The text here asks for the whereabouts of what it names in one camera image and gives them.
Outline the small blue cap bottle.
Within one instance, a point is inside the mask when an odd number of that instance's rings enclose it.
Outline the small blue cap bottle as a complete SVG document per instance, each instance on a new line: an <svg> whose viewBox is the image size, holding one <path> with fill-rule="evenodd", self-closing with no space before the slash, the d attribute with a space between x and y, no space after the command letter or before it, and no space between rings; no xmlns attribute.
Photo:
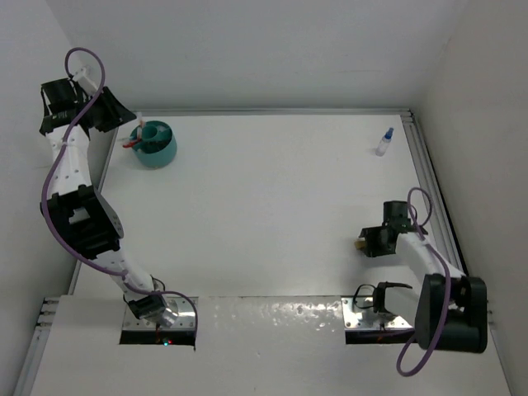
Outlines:
<svg viewBox="0 0 528 396"><path fill-rule="evenodd" d="M375 154L377 156L382 157L382 156L385 155L390 143L392 142L393 134L394 134L394 129L393 128L389 128L385 132L385 134L383 135L382 139L380 140L377 148L375 149Z"/></svg>

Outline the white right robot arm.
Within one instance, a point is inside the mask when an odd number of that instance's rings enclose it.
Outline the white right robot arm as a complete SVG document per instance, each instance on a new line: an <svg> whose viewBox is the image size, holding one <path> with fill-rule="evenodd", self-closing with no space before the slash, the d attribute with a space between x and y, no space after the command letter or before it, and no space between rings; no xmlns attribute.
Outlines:
<svg viewBox="0 0 528 396"><path fill-rule="evenodd" d="M377 314L404 318L415 342L426 350L480 354L488 344L487 286L452 266L412 223L408 203L383 203L380 226L363 228L358 249L367 257L395 255L407 265L421 287L382 281L374 288L371 308Z"/></svg>

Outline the red gel pen thin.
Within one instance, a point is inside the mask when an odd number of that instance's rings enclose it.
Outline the red gel pen thin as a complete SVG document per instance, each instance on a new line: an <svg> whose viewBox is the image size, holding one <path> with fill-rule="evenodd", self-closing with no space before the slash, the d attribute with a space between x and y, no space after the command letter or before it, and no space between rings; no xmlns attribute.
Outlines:
<svg viewBox="0 0 528 396"><path fill-rule="evenodd" d="M133 148L136 144L139 144L142 142L142 139L127 139L124 140L122 143L122 147L125 149Z"/></svg>

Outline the yellow eraser block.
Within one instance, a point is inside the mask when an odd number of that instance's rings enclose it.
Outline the yellow eraser block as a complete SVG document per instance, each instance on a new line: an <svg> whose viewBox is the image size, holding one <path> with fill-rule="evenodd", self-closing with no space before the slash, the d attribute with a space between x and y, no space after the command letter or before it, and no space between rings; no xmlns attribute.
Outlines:
<svg viewBox="0 0 528 396"><path fill-rule="evenodd" d="M358 239L354 242L354 245L357 250L361 250L365 247L365 241Z"/></svg>

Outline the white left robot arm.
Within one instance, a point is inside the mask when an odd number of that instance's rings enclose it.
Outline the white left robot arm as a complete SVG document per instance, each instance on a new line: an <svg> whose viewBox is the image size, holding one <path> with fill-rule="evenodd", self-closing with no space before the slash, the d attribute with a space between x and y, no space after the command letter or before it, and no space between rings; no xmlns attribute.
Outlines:
<svg viewBox="0 0 528 396"><path fill-rule="evenodd" d="M62 78L42 84L40 133L51 143L53 164L42 187L40 210L59 244L120 287L138 320L159 323L167 304L159 285L127 257L123 225L93 185L87 151L90 130L109 132L134 120L108 87Z"/></svg>

